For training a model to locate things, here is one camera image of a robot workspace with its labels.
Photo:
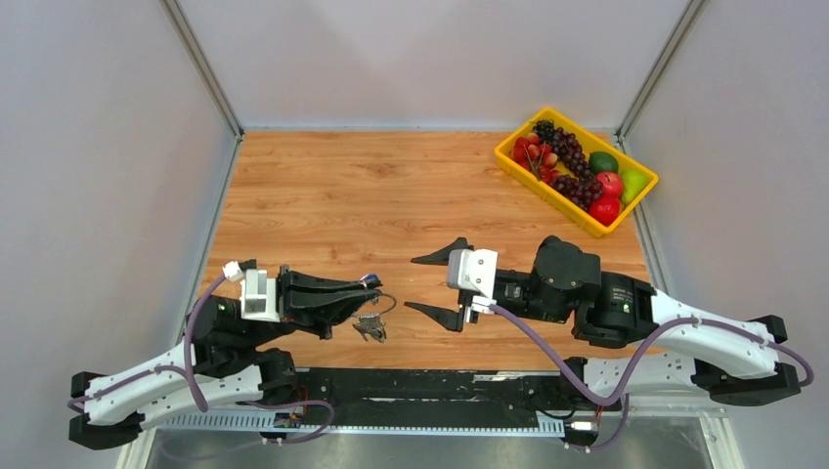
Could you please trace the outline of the metal keyring with keys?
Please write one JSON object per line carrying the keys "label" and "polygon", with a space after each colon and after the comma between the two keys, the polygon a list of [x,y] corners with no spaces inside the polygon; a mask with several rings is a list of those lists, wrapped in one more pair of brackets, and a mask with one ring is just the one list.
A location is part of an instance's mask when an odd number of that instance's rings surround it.
{"label": "metal keyring with keys", "polygon": [[[376,307],[379,303],[388,299],[390,304],[377,311],[366,311],[368,307]],[[369,300],[365,303],[357,313],[352,315],[354,319],[352,327],[360,334],[364,341],[373,340],[378,343],[384,343],[387,339],[385,329],[384,316],[393,311],[398,305],[398,300],[394,295],[388,293],[380,293],[378,297]]]}

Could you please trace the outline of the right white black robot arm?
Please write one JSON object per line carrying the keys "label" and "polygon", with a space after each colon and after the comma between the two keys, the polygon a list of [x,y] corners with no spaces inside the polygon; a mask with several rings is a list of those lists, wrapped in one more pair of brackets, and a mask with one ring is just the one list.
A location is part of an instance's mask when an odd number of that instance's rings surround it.
{"label": "right white black robot arm", "polygon": [[[631,393],[703,391],[719,404],[761,406],[799,394],[814,378],[786,346],[781,317],[730,320],[684,304],[650,283],[606,272],[595,254],[557,236],[539,245],[529,272],[502,269],[498,253],[464,238],[417,258],[443,266],[458,292],[452,309],[416,304],[460,332],[483,315],[516,326],[558,367],[570,407],[609,406]],[[626,359],[563,359],[533,321],[570,323],[572,335],[604,349],[633,346]]]}

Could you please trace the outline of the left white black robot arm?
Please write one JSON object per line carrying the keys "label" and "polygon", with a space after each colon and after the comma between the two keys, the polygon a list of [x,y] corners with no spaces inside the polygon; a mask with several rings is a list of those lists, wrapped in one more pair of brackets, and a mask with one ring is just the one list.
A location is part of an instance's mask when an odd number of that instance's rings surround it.
{"label": "left white black robot arm", "polygon": [[334,328],[380,299],[382,282],[314,277],[283,265],[232,261],[198,297],[183,337],[166,352],[116,374],[71,378],[71,442],[118,448],[178,415],[221,405],[302,407],[291,354],[261,346],[294,332],[328,340]]}

